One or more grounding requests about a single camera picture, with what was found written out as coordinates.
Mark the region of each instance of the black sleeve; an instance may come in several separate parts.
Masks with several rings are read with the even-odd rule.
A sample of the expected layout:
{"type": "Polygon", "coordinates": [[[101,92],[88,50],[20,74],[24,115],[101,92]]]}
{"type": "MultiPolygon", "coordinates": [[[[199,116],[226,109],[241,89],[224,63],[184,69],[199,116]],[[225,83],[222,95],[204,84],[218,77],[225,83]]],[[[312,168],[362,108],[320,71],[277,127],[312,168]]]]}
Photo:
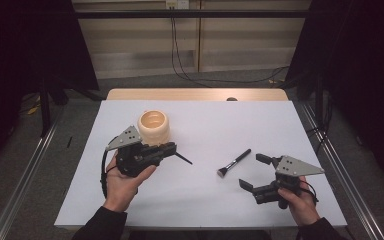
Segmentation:
{"type": "Polygon", "coordinates": [[[299,227],[299,233],[304,240],[346,240],[339,235],[326,218],[321,218],[311,225],[299,227]]]}
{"type": "Polygon", "coordinates": [[[95,215],[80,228],[73,240],[119,240],[126,224],[127,213],[117,213],[100,207],[95,215]]]}

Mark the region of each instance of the person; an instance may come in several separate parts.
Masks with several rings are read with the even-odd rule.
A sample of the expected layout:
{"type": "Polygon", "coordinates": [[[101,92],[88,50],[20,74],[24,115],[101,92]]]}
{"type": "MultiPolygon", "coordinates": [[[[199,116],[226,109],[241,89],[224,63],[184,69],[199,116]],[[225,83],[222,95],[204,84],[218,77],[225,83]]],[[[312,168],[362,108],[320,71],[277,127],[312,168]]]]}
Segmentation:
{"type": "MultiPolygon", "coordinates": [[[[131,178],[122,175],[116,166],[115,157],[107,166],[107,198],[95,215],[80,228],[73,236],[73,240],[119,240],[123,234],[127,219],[125,212],[137,193],[138,187],[155,171],[156,166],[149,166],[137,177],[131,178]]],[[[308,190],[305,177],[300,177],[301,187],[308,190]]],[[[289,202],[292,217],[298,225],[299,234],[304,240],[337,240],[346,239],[321,218],[316,210],[313,197],[306,192],[300,196],[291,191],[280,188],[280,196],[289,202]]]]}

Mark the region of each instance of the white wall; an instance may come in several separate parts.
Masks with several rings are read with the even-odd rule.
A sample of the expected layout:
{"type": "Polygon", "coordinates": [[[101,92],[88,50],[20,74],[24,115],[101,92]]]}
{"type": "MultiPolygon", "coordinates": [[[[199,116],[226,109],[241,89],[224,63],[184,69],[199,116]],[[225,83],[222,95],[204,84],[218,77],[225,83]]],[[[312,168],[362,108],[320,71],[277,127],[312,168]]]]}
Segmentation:
{"type": "MultiPolygon", "coordinates": [[[[305,10],[309,0],[190,0],[191,9],[305,10]]],[[[73,0],[81,10],[165,9],[160,0],[73,0]]],[[[304,19],[176,19],[184,69],[217,71],[289,65],[304,19]]],[[[173,73],[170,19],[81,19],[98,79],[173,73]]]]}

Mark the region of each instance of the finger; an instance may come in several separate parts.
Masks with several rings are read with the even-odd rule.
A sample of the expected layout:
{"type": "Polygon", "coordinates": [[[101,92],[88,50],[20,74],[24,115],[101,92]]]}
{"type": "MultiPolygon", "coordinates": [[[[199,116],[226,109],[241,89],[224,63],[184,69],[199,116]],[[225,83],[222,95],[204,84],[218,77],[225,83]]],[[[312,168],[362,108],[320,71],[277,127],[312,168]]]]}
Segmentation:
{"type": "Polygon", "coordinates": [[[309,187],[308,187],[307,180],[306,180],[305,176],[300,176],[300,177],[299,177],[299,180],[300,180],[299,186],[300,186],[301,188],[310,190],[309,187]]]}
{"type": "Polygon", "coordinates": [[[288,202],[290,202],[292,205],[301,204],[302,200],[295,195],[295,193],[285,189],[285,188],[279,188],[277,191],[280,196],[282,196],[284,199],[286,199],[288,202]]]}
{"type": "Polygon", "coordinates": [[[116,159],[115,159],[115,156],[116,156],[116,155],[117,155],[117,153],[114,154],[114,156],[113,156],[113,158],[111,159],[110,163],[108,163],[107,168],[106,168],[107,172],[108,172],[108,170],[109,170],[110,168],[112,168],[112,167],[114,167],[114,166],[116,165],[116,159]]]}
{"type": "Polygon", "coordinates": [[[135,177],[135,181],[138,184],[138,186],[143,181],[148,179],[152,175],[152,173],[155,171],[155,169],[157,169],[157,167],[155,165],[151,165],[151,166],[148,166],[147,168],[145,168],[141,173],[139,173],[139,175],[137,177],[135,177]]]}

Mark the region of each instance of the human hand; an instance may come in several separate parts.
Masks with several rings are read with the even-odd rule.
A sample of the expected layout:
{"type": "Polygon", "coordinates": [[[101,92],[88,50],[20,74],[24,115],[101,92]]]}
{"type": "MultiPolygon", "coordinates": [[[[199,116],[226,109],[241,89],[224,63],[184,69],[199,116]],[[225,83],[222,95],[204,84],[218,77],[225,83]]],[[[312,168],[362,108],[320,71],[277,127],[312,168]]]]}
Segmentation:
{"type": "MultiPolygon", "coordinates": [[[[308,185],[304,182],[300,183],[300,187],[308,190],[308,185]]],[[[289,209],[298,226],[311,225],[320,219],[311,194],[302,191],[301,195],[297,196],[285,188],[279,188],[278,193],[289,202],[289,209]]]]}
{"type": "Polygon", "coordinates": [[[103,207],[114,212],[124,212],[138,191],[143,181],[148,179],[157,168],[154,165],[147,167],[137,177],[132,178],[121,174],[116,166],[114,154],[107,166],[107,199],[103,207]]]}

